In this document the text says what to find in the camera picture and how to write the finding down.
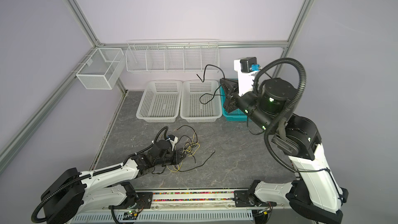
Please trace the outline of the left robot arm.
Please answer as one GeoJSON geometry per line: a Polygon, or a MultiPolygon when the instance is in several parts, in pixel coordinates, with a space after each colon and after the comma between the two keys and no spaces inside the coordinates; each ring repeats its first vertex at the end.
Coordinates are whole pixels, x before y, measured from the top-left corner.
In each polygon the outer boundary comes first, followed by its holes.
{"type": "Polygon", "coordinates": [[[176,147],[178,137],[167,134],[168,129],[163,127],[148,147],[128,155],[121,163],[91,171],[66,170],[41,195],[31,221],[65,224],[82,212],[102,207],[110,209],[113,219],[116,209],[141,212],[151,198],[137,193],[131,180],[157,167],[177,166],[187,156],[176,147]]]}

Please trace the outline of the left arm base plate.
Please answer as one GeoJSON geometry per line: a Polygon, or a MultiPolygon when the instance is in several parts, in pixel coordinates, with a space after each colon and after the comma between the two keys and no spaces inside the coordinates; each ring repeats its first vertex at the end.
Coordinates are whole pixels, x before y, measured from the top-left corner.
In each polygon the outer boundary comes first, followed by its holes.
{"type": "Polygon", "coordinates": [[[127,209],[148,209],[151,207],[153,198],[152,192],[137,192],[128,199],[127,209]]]}

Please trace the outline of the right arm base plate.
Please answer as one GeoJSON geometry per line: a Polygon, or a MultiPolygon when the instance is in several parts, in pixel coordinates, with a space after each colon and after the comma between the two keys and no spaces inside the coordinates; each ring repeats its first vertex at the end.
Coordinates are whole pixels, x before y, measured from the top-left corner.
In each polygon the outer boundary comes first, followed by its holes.
{"type": "Polygon", "coordinates": [[[233,199],[236,207],[259,207],[264,204],[254,192],[249,190],[234,190],[233,199]]]}

